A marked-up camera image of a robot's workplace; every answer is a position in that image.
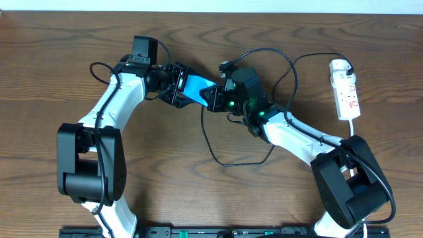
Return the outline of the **blue Galaxy smartphone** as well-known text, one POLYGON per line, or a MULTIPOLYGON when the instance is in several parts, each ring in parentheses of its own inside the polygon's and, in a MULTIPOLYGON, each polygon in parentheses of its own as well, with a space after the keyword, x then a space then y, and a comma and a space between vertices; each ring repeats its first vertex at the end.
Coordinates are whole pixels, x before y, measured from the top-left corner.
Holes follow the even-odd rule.
POLYGON ((184 90, 181 92, 181 94, 203 106, 207 106, 207 102, 200 96, 200 91, 215 85, 216 83, 202 76, 189 75, 184 90))

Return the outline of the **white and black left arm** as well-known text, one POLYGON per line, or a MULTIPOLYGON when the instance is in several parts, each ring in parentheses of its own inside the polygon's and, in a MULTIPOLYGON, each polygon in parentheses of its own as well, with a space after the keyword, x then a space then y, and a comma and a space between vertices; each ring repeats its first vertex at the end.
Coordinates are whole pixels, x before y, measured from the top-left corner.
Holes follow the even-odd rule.
POLYGON ((78 123, 57 133, 58 190, 86 208, 100 224, 100 237, 143 237, 138 217, 124 197, 127 179, 122 133, 149 92, 173 101, 190 73, 181 63, 154 67, 126 55, 108 66, 108 88, 78 123))

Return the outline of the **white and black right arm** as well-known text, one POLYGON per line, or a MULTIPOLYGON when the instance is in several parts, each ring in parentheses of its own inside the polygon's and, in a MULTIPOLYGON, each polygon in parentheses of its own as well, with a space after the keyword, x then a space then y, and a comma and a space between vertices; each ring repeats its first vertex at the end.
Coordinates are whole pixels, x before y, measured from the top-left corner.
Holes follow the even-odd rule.
POLYGON ((212 112, 242 116, 255 137, 286 149, 311 167, 325 213, 316 235, 347 237, 365 225, 390 222, 397 207, 393 191, 367 142, 324 134, 268 100, 253 68, 228 72, 224 85, 199 91, 212 112))

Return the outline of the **white charger plug adapter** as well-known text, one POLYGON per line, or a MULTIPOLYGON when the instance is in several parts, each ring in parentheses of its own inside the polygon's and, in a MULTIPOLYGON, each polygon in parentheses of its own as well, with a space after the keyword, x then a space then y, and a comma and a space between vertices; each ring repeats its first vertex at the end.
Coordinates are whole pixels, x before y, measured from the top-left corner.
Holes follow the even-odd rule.
POLYGON ((333 71, 330 77, 330 82, 333 88, 342 88, 348 85, 354 85, 356 82, 356 75, 354 73, 348 75, 347 71, 342 70, 333 71))

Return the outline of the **white power strip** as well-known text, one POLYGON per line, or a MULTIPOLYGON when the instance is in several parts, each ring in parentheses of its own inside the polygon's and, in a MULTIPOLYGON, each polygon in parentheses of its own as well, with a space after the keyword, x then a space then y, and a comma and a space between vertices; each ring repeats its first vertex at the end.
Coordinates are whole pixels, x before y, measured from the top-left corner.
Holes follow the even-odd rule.
MULTIPOLYGON (((345 59, 334 59, 329 64, 330 74, 333 71, 342 70, 347 71, 347 74, 352 74, 350 70, 352 66, 345 59)), ((336 111, 339 120, 353 120, 360 116, 360 106, 356 92, 356 85, 348 85, 342 88, 333 88, 336 111)))

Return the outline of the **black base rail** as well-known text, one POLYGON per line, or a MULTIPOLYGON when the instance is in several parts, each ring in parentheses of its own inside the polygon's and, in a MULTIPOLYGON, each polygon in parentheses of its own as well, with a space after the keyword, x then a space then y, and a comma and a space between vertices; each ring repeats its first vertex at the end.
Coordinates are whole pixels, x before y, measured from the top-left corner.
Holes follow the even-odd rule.
MULTIPOLYGON (((324 237, 317 235, 310 227, 285 226, 267 228, 171 228, 171 227, 144 227, 137 228, 133 237, 140 238, 217 238, 217 237, 324 237)), ((105 237, 101 227, 76 228, 66 227, 59 230, 58 237, 79 238, 79 237, 105 237)), ((367 229, 367 237, 390 238, 389 229, 376 227, 367 229)))

